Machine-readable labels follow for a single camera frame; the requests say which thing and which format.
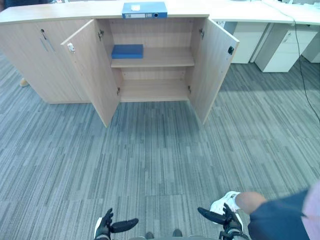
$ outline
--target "gray carpet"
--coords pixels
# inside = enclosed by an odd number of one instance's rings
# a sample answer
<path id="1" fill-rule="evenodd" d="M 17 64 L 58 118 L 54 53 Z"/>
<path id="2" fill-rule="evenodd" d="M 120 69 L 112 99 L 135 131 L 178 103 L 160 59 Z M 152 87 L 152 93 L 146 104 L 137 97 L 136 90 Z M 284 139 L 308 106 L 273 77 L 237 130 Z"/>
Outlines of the gray carpet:
<path id="1" fill-rule="evenodd" d="M 303 71 L 320 113 L 320 65 L 304 60 Z M 218 239 L 197 207 L 229 190 L 274 199 L 320 178 L 320 126 L 297 64 L 232 65 L 204 126 L 187 102 L 144 102 L 121 103 L 104 128 L 91 104 L 46 104 L 20 79 L 0 55 L 1 240 L 90 240 L 110 207 L 114 221 L 139 218 L 118 240 L 175 228 Z"/>

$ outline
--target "black cable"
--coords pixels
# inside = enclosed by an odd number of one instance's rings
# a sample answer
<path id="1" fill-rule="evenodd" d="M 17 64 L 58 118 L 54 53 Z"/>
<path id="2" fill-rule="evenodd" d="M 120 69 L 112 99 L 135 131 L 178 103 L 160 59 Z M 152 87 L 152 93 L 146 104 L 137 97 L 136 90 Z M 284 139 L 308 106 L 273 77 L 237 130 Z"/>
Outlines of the black cable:
<path id="1" fill-rule="evenodd" d="M 299 68 L 300 68 L 300 74 L 301 74 L 302 81 L 303 81 L 304 94 L 305 94 L 306 100 L 307 100 L 310 108 L 311 108 L 312 111 L 314 112 L 315 116 L 318 118 L 319 125 L 320 125 L 320 117 L 319 117 L 319 115 L 317 114 L 316 110 L 312 107 L 312 105 L 311 105 L 311 103 L 310 103 L 310 101 L 309 101 L 308 95 L 307 95 L 306 82 L 305 82 L 305 78 L 304 78 L 304 75 L 303 75 L 303 73 L 302 73 L 302 67 L 301 67 L 300 46 L 299 46 L 299 41 L 298 41 L 298 36 L 297 36 L 297 24 L 296 24 L 296 21 L 295 21 L 295 20 L 293 20 L 293 21 L 294 21 L 295 39 L 296 39 L 296 43 L 297 43 L 297 45 L 298 45 Z"/>

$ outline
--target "open cabinet door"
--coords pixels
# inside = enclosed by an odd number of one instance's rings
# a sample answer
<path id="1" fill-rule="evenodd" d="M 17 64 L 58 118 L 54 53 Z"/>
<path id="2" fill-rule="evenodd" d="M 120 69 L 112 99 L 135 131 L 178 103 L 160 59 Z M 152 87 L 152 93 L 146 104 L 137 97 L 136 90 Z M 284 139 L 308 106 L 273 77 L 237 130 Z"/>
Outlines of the open cabinet door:
<path id="1" fill-rule="evenodd" d="M 194 68 L 186 73 L 189 99 L 200 121 L 208 118 L 239 41 L 209 18 L 196 19 L 191 50 Z"/>
<path id="2" fill-rule="evenodd" d="M 107 127 L 120 101 L 96 20 L 92 19 L 61 43 L 67 61 L 71 61 L 78 81 Z"/>

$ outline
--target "blue binder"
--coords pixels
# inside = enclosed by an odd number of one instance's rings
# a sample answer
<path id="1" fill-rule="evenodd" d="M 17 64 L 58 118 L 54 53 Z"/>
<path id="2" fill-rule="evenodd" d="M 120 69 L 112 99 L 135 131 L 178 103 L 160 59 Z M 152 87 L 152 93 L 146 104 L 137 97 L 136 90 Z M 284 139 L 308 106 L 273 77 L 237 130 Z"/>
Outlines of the blue binder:
<path id="1" fill-rule="evenodd" d="M 144 57 L 143 44 L 116 44 L 113 47 L 113 59 L 142 59 Z"/>
<path id="2" fill-rule="evenodd" d="M 125 2 L 122 9 L 124 19 L 158 19 L 166 18 L 168 11 L 163 1 L 159 2 Z"/>

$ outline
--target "cabinet shelf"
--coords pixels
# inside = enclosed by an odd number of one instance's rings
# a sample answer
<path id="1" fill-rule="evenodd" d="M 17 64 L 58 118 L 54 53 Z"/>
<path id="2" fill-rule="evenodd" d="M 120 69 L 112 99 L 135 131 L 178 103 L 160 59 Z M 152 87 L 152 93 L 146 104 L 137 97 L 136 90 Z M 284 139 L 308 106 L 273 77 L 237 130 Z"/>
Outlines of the cabinet shelf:
<path id="1" fill-rule="evenodd" d="M 195 61 L 189 47 L 146 47 L 143 58 L 112 59 L 112 68 L 190 67 Z"/>
<path id="2" fill-rule="evenodd" d="M 188 89 L 180 79 L 128 79 L 120 88 L 121 102 L 188 100 Z"/>

